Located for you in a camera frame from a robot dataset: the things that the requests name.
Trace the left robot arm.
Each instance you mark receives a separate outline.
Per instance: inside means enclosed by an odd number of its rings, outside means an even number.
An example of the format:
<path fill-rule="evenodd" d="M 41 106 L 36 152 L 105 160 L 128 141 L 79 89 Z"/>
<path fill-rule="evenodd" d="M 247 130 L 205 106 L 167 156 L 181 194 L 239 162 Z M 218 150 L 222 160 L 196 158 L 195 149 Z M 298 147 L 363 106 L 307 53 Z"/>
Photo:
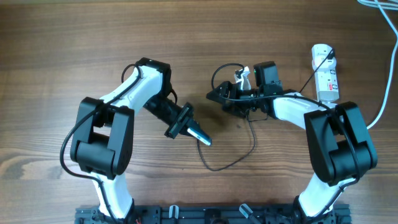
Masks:
<path fill-rule="evenodd" d="M 125 171 L 132 156 L 134 118 L 145 108 L 168 125 L 165 136 L 191 136 L 207 146 L 212 140 L 193 118 L 193 106 L 168 98 L 174 92 L 167 63 L 141 58 L 133 73 L 111 93 L 86 97 L 76 123 L 60 149 L 60 164 L 72 176 L 93 181 L 100 204 L 76 211 L 75 223 L 140 223 Z"/>

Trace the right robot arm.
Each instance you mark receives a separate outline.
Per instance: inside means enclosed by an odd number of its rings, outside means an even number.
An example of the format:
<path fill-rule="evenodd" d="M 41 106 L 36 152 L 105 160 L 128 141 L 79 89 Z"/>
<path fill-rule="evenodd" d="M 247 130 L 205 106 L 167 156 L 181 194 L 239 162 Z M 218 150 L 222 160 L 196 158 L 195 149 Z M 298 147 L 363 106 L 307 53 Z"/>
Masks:
<path fill-rule="evenodd" d="M 288 121 L 305 130 L 314 174 L 307 188 L 295 197 L 291 214 L 265 212 L 266 222 L 342 223 L 334 208 L 338 197 L 377 165 L 377 153 L 360 109 L 353 102 L 340 104 L 311 100 L 284 90 L 273 61 L 254 65 L 256 88 L 247 79 L 248 68 L 235 73 L 235 83 L 212 86 L 207 99 L 223 111 L 248 118 L 250 111 Z"/>

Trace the blue smartphone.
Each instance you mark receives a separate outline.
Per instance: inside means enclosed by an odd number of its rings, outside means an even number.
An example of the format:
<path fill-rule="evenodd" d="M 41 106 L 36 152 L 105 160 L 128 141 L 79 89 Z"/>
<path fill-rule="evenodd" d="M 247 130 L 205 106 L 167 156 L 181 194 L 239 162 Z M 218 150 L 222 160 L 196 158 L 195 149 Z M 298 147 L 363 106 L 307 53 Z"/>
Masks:
<path fill-rule="evenodd" d="M 209 137 L 203 130 L 200 128 L 188 128 L 187 132 L 191 134 L 193 137 L 197 138 L 199 141 L 201 141 L 203 144 L 206 144 L 207 146 L 212 145 L 212 138 Z"/>

